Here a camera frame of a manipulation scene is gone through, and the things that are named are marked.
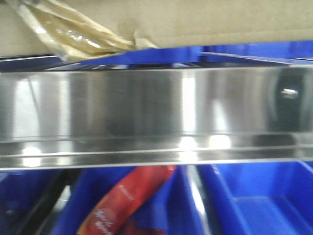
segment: blue plastic bin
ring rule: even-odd
[[[32,208],[57,170],[0,171],[0,234]]]
[[[273,58],[313,57],[313,41],[250,43],[204,47],[205,51]]]
[[[121,55],[82,61],[82,65],[133,65],[199,62],[203,47],[129,51]]]
[[[133,167],[86,169],[50,235],[76,235],[96,203]],[[203,235],[185,168],[178,167],[159,191],[131,217],[141,228],[164,229],[168,235]]]
[[[306,163],[199,166],[225,235],[313,235]]]

